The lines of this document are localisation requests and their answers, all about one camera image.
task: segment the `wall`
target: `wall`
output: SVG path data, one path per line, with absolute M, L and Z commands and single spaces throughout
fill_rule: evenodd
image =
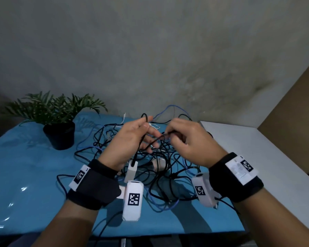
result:
M 309 68 L 259 126 L 259 131 L 309 173 Z
M 0 0 L 0 100 L 89 92 L 257 127 L 307 66 L 309 0 Z

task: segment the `hand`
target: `hand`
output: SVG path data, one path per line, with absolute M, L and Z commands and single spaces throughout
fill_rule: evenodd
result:
M 171 145 L 188 161 L 210 168 L 228 154 L 202 126 L 197 122 L 173 119 L 165 130 L 169 134 Z
M 148 121 L 151 120 L 153 120 L 153 116 L 148 116 Z M 145 134 L 150 134 L 154 137 L 161 136 L 157 129 L 146 122 L 145 117 L 125 123 L 101 153 L 99 161 L 113 170 L 121 170 L 126 162 L 136 153 L 140 141 Z M 152 141 L 153 138 L 146 135 L 140 145 L 140 149 L 144 149 Z M 159 143 L 155 142 L 152 146 L 159 148 Z M 148 148 L 147 152 L 152 153 L 152 150 Z

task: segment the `blue tablecloth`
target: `blue tablecloth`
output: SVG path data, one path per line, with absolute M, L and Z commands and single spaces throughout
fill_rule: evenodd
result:
M 44 135 L 43 126 L 26 123 L 9 130 L 0 138 L 0 235 L 41 232 L 64 203 L 65 196 L 56 181 L 58 174 L 75 175 L 85 161 L 74 156 L 76 144 L 85 139 L 96 124 L 120 123 L 121 117 L 80 113 L 75 118 L 75 145 L 58 151 Z M 81 146 L 92 145 L 92 135 Z M 71 178 L 62 178 L 66 188 Z M 183 181 L 178 189 L 193 190 Z M 179 202 L 173 210 L 156 212 L 143 200 L 138 222 L 122 221 L 116 216 L 103 232 L 103 237 L 141 236 L 177 233 L 243 231 L 234 210 L 223 203 L 218 209 L 206 208 L 198 200 Z M 99 211 L 94 230 L 97 235 L 110 218 L 123 208 L 116 199 Z

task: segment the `wrist strap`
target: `wrist strap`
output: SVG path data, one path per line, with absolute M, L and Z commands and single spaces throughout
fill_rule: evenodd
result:
M 78 181 L 75 191 L 70 189 L 67 198 L 87 209 L 99 210 L 120 195 L 119 184 L 114 179 L 118 172 L 96 159 L 93 159 L 88 167 L 89 170 L 86 173 L 82 170 L 79 171 L 79 173 L 83 172 L 84 176 Z
M 238 179 L 235 174 L 226 166 L 226 163 L 230 162 L 236 157 L 237 155 L 234 152 L 231 152 L 225 155 L 214 166 L 209 168 L 210 185 L 213 187 L 214 191 L 218 192 L 223 197 L 228 197 L 235 203 L 247 199 L 248 197 L 260 191 L 264 186 L 261 179 L 257 176 L 252 178 L 244 185 L 242 184 L 240 181 L 241 179 Z M 246 171 L 253 170 L 249 164 L 247 167 L 250 167 L 251 169 L 245 168 Z

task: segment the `left hand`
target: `left hand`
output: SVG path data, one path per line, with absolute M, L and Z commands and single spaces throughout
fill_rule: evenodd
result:
M 148 116 L 148 121 L 152 120 L 153 116 Z M 101 153 L 99 161 L 113 170 L 121 170 L 126 162 L 138 150 L 138 146 L 144 134 L 150 134 L 154 137 L 161 136 L 161 133 L 157 129 L 146 122 L 145 117 L 125 123 Z M 146 135 L 140 145 L 140 149 L 144 149 L 152 141 L 153 138 Z M 152 146 L 159 148 L 159 143 L 155 142 Z M 148 148 L 147 152 L 152 153 L 152 150 Z

